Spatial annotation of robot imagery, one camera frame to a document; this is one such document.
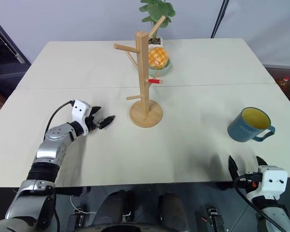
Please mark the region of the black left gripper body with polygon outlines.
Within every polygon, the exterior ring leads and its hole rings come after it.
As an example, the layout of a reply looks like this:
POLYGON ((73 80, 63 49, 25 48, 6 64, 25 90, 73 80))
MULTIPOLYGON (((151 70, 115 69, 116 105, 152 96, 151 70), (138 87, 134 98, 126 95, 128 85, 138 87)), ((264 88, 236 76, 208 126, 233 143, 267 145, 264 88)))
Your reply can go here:
POLYGON ((85 124, 88 128, 88 132, 91 132, 95 129, 100 129, 100 124, 94 120, 94 116, 86 117, 85 124))

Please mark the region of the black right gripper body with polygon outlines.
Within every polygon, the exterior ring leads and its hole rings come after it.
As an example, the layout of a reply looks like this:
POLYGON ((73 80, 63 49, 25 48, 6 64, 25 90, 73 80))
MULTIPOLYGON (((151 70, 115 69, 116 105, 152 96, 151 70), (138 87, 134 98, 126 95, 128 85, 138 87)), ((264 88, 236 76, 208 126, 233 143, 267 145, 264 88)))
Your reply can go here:
POLYGON ((255 191, 262 181, 262 173, 249 172, 234 179, 234 187, 245 189, 246 192, 255 191))

